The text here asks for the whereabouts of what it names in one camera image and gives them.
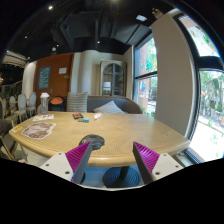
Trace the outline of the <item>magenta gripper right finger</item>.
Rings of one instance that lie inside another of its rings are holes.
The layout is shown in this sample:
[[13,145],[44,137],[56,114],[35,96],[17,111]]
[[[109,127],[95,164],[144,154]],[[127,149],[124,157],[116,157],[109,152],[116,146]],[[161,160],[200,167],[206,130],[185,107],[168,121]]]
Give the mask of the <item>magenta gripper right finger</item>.
[[145,184],[152,183],[182,169],[182,166],[169,154],[158,154],[137,142],[133,143],[133,154]]

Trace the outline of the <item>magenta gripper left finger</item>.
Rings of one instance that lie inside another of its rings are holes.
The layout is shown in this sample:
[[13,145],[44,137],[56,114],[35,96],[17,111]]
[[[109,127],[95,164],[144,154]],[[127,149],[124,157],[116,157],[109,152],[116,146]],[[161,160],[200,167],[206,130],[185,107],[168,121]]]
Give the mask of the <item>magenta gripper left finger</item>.
[[58,152],[41,169],[70,182],[80,184],[92,152],[92,143],[84,143],[67,153]]

